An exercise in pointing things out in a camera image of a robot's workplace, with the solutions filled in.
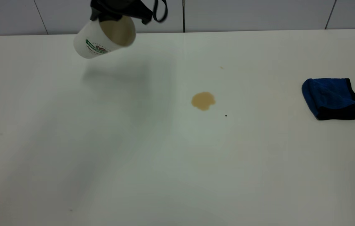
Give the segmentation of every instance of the tile grout line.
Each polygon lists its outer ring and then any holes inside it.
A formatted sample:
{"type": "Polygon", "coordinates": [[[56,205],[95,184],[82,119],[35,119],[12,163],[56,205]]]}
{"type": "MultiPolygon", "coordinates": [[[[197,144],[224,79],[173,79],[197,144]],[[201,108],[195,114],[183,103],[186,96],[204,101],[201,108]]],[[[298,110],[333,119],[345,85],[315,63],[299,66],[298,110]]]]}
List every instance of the tile grout line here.
{"type": "Polygon", "coordinates": [[[337,0],[334,1],[334,5],[332,6],[330,16],[328,17],[327,24],[325,25],[324,30],[327,30],[328,23],[330,22],[332,12],[334,11],[335,4],[337,3],[337,0]]]}
{"type": "Polygon", "coordinates": [[[185,20],[184,20],[184,1],[185,0],[182,0],[182,5],[183,5],[183,33],[185,33],[186,32],[186,22],[185,22],[185,20]]]}
{"type": "Polygon", "coordinates": [[[41,21],[42,21],[42,24],[44,25],[44,28],[45,28],[46,34],[48,35],[48,34],[49,34],[49,33],[48,33],[48,30],[46,29],[46,26],[45,26],[44,20],[42,19],[41,13],[39,12],[39,9],[38,9],[38,6],[36,5],[35,0],[34,0],[34,3],[35,3],[36,10],[38,10],[39,17],[41,17],[41,21]]]}

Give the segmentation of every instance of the paper cup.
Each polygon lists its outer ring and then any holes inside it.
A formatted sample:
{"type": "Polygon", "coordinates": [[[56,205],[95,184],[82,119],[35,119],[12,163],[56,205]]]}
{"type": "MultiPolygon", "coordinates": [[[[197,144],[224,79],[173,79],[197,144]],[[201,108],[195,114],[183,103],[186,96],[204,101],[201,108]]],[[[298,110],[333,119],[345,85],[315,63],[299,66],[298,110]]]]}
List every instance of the paper cup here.
{"type": "Polygon", "coordinates": [[[89,21],[77,36],[73,45],[84,58],[94,58],[123,47],[130,46],[136,38],[136,28],[130,17],[119,21],[89,21]]]}

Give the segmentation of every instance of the brown liquid stain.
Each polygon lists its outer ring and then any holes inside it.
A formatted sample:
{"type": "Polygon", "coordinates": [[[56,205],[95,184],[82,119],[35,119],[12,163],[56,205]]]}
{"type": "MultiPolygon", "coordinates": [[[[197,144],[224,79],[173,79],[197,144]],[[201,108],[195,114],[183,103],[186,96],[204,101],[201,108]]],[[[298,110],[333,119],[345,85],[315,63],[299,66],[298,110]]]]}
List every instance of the brown liquid stain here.
{"type": "Polygon", "coordinates": [[[193,96],[192,105],[200,110],[208,110],[215,104],[214,96],[209,92],[198,93],[193,96]]]}

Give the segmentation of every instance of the blue towel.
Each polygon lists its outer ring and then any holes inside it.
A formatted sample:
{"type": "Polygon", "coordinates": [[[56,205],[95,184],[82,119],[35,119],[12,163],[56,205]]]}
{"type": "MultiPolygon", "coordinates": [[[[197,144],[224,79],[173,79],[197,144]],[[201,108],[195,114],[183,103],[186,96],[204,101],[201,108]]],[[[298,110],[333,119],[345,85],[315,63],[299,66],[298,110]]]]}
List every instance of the blue towel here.
{"type": "Polygon", "coordinates": [[[348,78],[310,78],[302,93],[318,120],[355,120],[355,93],[348,78]]]}

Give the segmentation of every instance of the white table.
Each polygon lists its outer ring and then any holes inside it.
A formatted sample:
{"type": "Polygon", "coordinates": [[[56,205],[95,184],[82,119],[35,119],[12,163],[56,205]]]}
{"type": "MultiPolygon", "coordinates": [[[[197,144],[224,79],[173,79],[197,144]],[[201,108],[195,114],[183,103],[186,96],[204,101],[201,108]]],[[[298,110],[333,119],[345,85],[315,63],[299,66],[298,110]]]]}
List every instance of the white table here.
{"type": "Polygon", "coordinates": [[[138,34],[92,60],[73,37],[0,37],[0,225],[355,226],[355,120],[301,93],[355,91],[355,30],[138,34]]]}

